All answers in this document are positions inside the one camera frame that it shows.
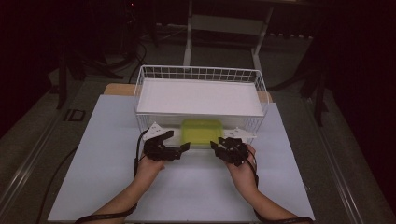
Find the metal frame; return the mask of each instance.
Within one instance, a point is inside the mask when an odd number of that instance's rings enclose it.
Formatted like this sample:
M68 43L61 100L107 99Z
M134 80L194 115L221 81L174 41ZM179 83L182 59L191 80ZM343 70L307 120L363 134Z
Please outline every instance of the metal frame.
M251 49L251 57L253 60L254 68L262 71L262 65L260 63L259 52L262 48L262 41L265 38L265 34L268 28L268 24L271 20L274 8L268 9L265 21L254 21L234 18L224 18L215 16L204 16L196 15L192 13L192 0L189 1L189 17L187 23L187 44L184 52L184 66L190 66L191 64L191 33L194 30L207 30L207 31L218 31L234 34L245 34L245 35L257 35L258 41L254 48Z
M139 114L137 107L143 88L145 78L168 78L168 79L191 79L221 82L245 82L254 83L261 102L262 118L244 118L244 128L246 131L255 134L262 124L268 111L269 95L265 88L262 72L253 69L223 68L223 67L200 67L200 66L162 66L162 65L143 65L140 68L139 77L134 89L134 111L141 132L148 129L150 116Z

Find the wire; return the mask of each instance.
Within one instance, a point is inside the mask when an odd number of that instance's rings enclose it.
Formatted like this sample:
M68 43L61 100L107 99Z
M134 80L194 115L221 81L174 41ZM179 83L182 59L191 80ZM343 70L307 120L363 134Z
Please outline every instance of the wire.
M45 192L45 194L44 194L44 198L43 198L43 201L42 201L42 203L41 203L40 210L39 210L39 212L38 212L37 220L35 221L36 224L40 223L40 219L41 219L41 216L42 216L43 210L44 210L44 205L45 205L45 203L46 203L47 196L48 196L48 194L49 194L49 192L50 192L50 187L51 187L51 185L52 185L53 180L55 179L55 176L58 174L59 170L60 170L61 167L64 165L64 162L65 162L73 153L75 153L76 151L77 151L77 147L75 147L72 151L70 151L69 154L67 154L67 156L64 157L64 159L61 161L61 164L59 164L59 166L58 166L58 167L56 168L56 170L55 170L55 173L52 175L52 178L50 179L49 184L47 185L47 189L46 189L46 192Z
M165 35L164 37L158 39L158 42L161 42L161 41L163 41L163 40L165 40L165 39L167 39L167 38L169 38L171 36L178 35L178 34L184 32L184 31L187 31L187 27L179 28L179 30L176 30L176 31L157 31L158 35ZM144 41L151 41L151 39L147 37L148 35L149 34L141 35L140 39L142 39Z
M143 158L145 158L146 155L142 156L142 158L139 159L139 162L141 162L143 160Z
M148 130L143 131L140 135L139 138L137 140L137 146L136 146L136 156L134 158L134 177L136 176L137 173L137 167L139 162L144 158L144 156L139 160L139 148L140 148L140 141L142 140L142 137L145 133L147 133ZM86 217L81 217L79 218L75 224L80 224L80 223L84 223L84 222L90 222L90 221L95 221L95 220L103 220L103 219L113 219L113 218L118 218L118 217L127 217L129 215L131 215L134 210L137 207L137 203L130 209L128 209L127 211L124 212L120 212L120 213L113 213L113 214L99 214L99 215L90 215L90 216L86 216Z
M142 46L142 48L143 48L143 50L144 50L144 53L143 53L143 57L142 57L142 58L140 58L140 56L139 56L137 53L136 53L136 55L135 55L135 56L136 56L136 59L138 60L138 64L136 65L136 67L134 68L134 71L132 71L131 75L129 76L129 80L128 80L128 83L129 83L129 84L131 84L132 77L134 76L134 73L136 72L137 68L139 68L141 65L143 65L143 64L146 63L146 62L145 62L145 58L146 58L148 49L147 49L146 46L144 46L142 43L138 42L138 44L139 44L140 46Z
M257 167L257 162L256 162L256 158L253 155L253 153L250 150L247 150L248 153L250 153L253 156L254 159L254 163L256 164ZM256 187L259 186L259 176L257 175L257 168L255 169L254 166L251 164L251 162L248 160L248 158L244 158L244 161L247 162L247 164L250 166L251 171L254 174L254 178L256 181ZM254 214L256 215L256 217L259 219L259 221L263 222L263 223L273 223L273 224L291 224L291 223L301 223L301 222L307 222L310 224L313 224L314 221L310 218L310 217L294 217L294 218L288 218L288 219L280 219L280 220L267 220L264 217L262 217L255 209L253 209Z

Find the metal stand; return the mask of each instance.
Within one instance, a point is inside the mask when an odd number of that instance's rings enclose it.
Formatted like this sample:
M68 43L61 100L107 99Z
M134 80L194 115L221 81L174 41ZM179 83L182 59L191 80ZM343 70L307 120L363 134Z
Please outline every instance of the metal stand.
M61 109L67 99L67 68L69 68L74 79L83 80L85 77L80 61L83 61L88 66L98 70L106 77L119 79L123 78L110 72L101 64L91 60L80 51L68 49L66 44L62 43L59 47L59 84L58 86L54 87L54 92L59 94L59 101L56 107L57 109Z
M206 30L216 31L234 34L244 35L257 35L259 40L255 48L251 50L251 56L253 59L254 68L262 70L260 63L259 52L262 47L262 41L265 38L265 33L268 28L269 21L271 19L274 8L268 9L266 18L264 21L254 21L245 19L225 18L216 16L197 15L192 13L192 0L189 2L189 17L187 24L187 44L184 52L184 66L190 66L191 64L191 33L194 30Z
M273 87L268 87L268 91L279 91L289 85L305 79L304 85L300 88L300 94L305 97L311 97L314 91L317 91L317 97L315 101L314 117L318 125L321 127L321 112L327 111L327 107L323 102L323 96L325 92L325 79L329 72L329 68L324 63L313 62L309 58L304 58L300 63L294 77L278 84Z

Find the cable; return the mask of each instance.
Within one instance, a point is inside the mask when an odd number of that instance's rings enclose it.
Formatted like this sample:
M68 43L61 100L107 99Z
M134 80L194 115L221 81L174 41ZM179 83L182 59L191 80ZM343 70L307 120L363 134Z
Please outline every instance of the cable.
M145 62L145 58L146 58L146 55L147 55L148 50L147 50L146 46L144 46L142 43L138 42L138 44L139 44L140 46L142 46L142 48L143 48L143 50L144 50L144 53L143 53L143 57L142 57L142 58L140 58L140 56L139 56L137 53L136 53L136 55L135 55L135 56L136 56L136 59L139 61L139 63L137 64L137 66L134 68L134 71L132 71L131 75L129 76L129 80L128 80L128 83L129 83L129 84L131 84L132 77L134 76L134 73L136 72L137 68L139 68L141 65L143 65L143 64L146 63L146 62Z
M158 40L158 42L161 42L161 41L163 41L163 40L165 40L165 39L167 39L167 38L169 38L169 37L171 37L171 36L178 35L178 34L184 32L184 31L187 31L187 28L182 28L182 29L180 29L180 30L178 30L178 31L174 31L174 32L162 33L162 34L169 34L169 35L166 35L166 36L160 38L160 39ZM148 35L149 35L149 34L142 35L142 36L140 36L140 38L141 38L142 40L145 40L145 41L150 41L151 39L146 38L146 36L148 36Z
M136 32L138 25L135 22L136 19L134 17L133 9L127 8L127 6L129 6L130 4L128 4L125 0L121 0L120 4L121 4L120 11L123 11L123 13L124 13L123 18L124 18L125 22L120 27L121 35L120 35L120 48L118 49L118 54L121 54L121 52L123 51L123 49L125 47L125 36L127 33L128 33L128 35L129 34L132 35L133 39L134 39L134 36L138 37L138 33ZM93 12L92 7L90 7L90 9L91 9L92 18L95 20L95 13ZM131 50L127 51L125 54L123 54L123 57L124 58L122 60L120 60L119 62L115 62L115 63L100 63L97 61L94 61L94 62L97 63L98 65L100 65L101 67L110 70L109 72L111 72L112 70L115 70L115 69L119 69L118 71L116 71L116 72L119 72L119 71L122 71L123 69L126 69L130 66L128 64L130 64L134 58L133 50L131 49ZM91 63L84 62L84 59L81 59L81 62L86 66L96 68L95 66L92 66Z
M142 158L140 158L139 162L141 162L143 160L143 158L145 158L146 155L142 156Z
M134 177L136 176L137 173L137 167L139 165L139 162L144 158L142 157L139 160L139 148L140 148L140 141L142 140L142 137L145 133L147 133L148 130L143 131L140 135L139 135L139 139L137 140L137 146L136 146L136 156L134 158ZM90 221L95 221L95 220L103 220L103 219L113 219L113 218L119 218L119 217L127 217L129 215L131 215L134 210L137 207L137 203L130 209L128 209L127 211L124 212L120 212L120 213L113 213L113 214L99 214L99 215L90 215L90 216L86 216L86 217L81 217L79 218L75 224L80 224L80 223L84 223L84 222L90 222Z
M238 150L236 150L241 156L242 156L242 152ZM248 153L250 153L253 156L254 159L254 163L256 164L257 167L257 162L256 162L256 158L254 157L253 153L250 150L247 150ZM249 165L251 171L254 174L254 178L256 181L256 187L259 187L259 176L257 175L257 169L254 168L254 166L251 164L251 162L248 160L248 158L244 158L244 162L247 162L247 164ZM254 214L256 215L256 217L259 219L259 221L263 222L263 223L271 223L271 224L291 224L291 223L301 223L301 222L307 222L310 224L313 224L314 221L310 218L310 217L294 217L294 218L287 218L287 219L280 219L280 220L267 220L264 217L262 217L255 209L253 209Z
M76 151L77 151L77 147L75 147L72 151L70 151L69 154L67 154L67 156L61 161L61 164L59 164L59 166L58 166L58 167L56 168L56 170L55 170L55 173L52 175L52 178L50 179L49 184L47 185L47 189L46 189L46 192L45 192L45 194L44 194L44 198L43 198L43 201L42 201L42 203L41 203L40 210L39 210L39 212L38 212L37 220L35 221L36 224L40 223L40 219L41 219L41 216L42 216L43 210L44 210L44 205L45 205L45 203L46 203L47 196L48 196L48 194L49 194L49 192L50 192L50 187L51 187L51 185L52 185L53 180L55 179L55 176L58 174L59 170L60 170L61 167L64 165L64 162L65 162L73 153L75 153Z

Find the forearm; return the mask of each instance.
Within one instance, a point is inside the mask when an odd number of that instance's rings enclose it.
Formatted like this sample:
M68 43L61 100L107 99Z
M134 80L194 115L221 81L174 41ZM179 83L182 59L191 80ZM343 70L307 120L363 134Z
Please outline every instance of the forearm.
M296 217L293 213L267 198L258 189L253 189L250 193L242 196L265 219L280 220Z
M114 214L114 213L125 212L131 209L139 201L139 199L143 196L145 192L146 189L142 188L139 183L134 181L122 192L120 192L116 197L114 197L111 201L106 203L103 207L101 207L93 214L101 215L101 214ZM116 224L116 223L123 223L124 220L125 217L120 217L120 218L97 220L89 223Z

